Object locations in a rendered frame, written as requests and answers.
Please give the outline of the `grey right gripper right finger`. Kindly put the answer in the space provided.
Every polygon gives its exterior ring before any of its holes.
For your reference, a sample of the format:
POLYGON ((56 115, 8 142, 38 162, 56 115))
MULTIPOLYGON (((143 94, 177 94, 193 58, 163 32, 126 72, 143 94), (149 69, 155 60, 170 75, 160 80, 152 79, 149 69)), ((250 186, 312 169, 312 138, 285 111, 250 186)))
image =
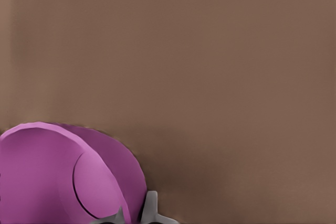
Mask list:
POLYGON ((148 191, 141 216, 141 224, 176 224, 176 220, 158 212, 158 192, 148 191))

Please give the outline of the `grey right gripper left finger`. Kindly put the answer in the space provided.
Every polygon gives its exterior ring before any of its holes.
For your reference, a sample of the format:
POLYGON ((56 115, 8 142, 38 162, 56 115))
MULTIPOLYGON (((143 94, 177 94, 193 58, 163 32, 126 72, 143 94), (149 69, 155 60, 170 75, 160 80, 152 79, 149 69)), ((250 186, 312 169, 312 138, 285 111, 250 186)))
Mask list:
POLYGON ((120 207, 116 214, 95 219, 90 224, 124 224, 123 209, 120 207))

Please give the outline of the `pink bowl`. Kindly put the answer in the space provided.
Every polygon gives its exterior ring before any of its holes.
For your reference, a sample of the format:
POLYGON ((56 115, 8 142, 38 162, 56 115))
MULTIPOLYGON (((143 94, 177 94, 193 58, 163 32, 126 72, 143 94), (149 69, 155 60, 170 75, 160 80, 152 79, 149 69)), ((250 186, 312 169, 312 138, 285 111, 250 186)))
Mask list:
POLYGON ((132 152, 99 131, 35 122, 0 136, 1 224, 90 224, 119 210, 139 224, 146 191, 132 152))

